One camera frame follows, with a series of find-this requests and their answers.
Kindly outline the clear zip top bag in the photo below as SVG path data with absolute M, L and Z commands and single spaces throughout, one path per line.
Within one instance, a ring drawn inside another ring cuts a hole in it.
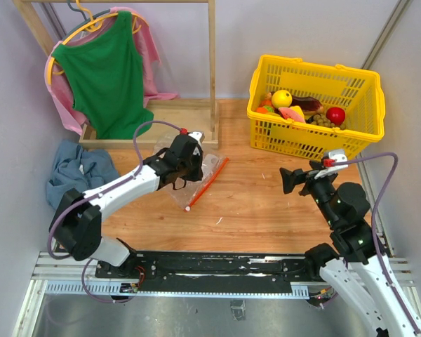
M 203 178 L 198 182 L 185 182 L 178 178 L 175 182 L 176 190 L 172 184 L 164 188 L 175 203 L 184 211 L 190 209 L 204 196 L 208 188 L 214 183 L 223 168 L 229 162 L 229 158 L 223 156 L 212 146 L 203 144 L 203 163 L 201 169 Z

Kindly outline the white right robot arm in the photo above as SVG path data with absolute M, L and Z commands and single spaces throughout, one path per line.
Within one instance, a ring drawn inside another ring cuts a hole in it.
M 298 185 L 315 201 L 330 228 L 332 244 L 305 252 L 304 272 L 328 283 L 353 309 L 371 336 L 421 336 L 421 317 L 398 283 L 389 259 L 365 216 L 370 209 L 358 183 L 334 187 L 335 174 L 280 168 L 284 194 Z

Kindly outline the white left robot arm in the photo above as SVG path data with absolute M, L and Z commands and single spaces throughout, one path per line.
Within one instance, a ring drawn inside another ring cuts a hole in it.
M 142 160 L 126 175 L 85 192 L 67 191 L 51 223 L 49 239 L 56 240 L 76 261 L 91 258 L 109 265 L 120 277 L 130 277 L 139 269 L 137 253 L 122 240 L 102 235 L 103 221 L 178 179 L 185 183 L 202 180 L 203 139 L 200 131 L 181 131 L 169 147 Z

